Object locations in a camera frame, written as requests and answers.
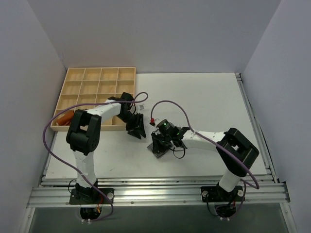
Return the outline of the striped grey underwear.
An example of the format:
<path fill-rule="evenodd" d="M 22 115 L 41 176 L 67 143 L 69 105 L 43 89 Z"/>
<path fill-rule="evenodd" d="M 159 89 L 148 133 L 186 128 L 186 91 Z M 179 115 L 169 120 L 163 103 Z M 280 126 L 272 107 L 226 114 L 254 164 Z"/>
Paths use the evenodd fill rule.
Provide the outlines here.
<path fill-rule="evenodd" d="M 171 149 L 171 147 L 167 145 L 162 145 L 158 142 L 153 142 L 147 146 L 147 149 L 154 155 L 156 159 L 160 159 Z"/>

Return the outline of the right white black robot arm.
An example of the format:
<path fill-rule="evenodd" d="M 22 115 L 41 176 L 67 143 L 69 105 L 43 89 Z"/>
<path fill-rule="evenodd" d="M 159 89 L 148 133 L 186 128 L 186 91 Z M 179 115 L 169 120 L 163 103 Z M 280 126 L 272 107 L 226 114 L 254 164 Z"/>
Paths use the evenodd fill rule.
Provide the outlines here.
<path fill-rule="evenodd" d="M 216 151 L 226 166 L 226 171 L 216 187 L 216 196 L 227 200 L 241 178 L 245 177 L 259 156 L 259 150 L 236 128 L 226 132 L 195 131 L 190 127 L 177 127 L 168 120 L 158 123 L 151 133 L 152 143 L 147 149 L 156 158 L 180 148 Z"/>

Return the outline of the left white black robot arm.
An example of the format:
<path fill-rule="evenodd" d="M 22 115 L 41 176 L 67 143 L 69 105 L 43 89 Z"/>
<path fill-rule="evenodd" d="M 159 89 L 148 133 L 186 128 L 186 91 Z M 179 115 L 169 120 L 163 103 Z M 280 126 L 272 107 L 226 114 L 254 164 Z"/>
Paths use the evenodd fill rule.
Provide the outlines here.
<path fill-rule="evenodd" d="M 86 203 L 94 203 L 98 197 L 97 177 L 94 171 L 94 151 L 100 142 L 101 125 L 116 116 L 126 124 L 129 135 L 141 139 L 146 137 L 143 114 L 132 113 L 134 98 L 122 93 L 119 98 L 110 97 L 104 105 L 90 110 L 76 110 L 66 136 L 79 170 L 75 189 Z"/>

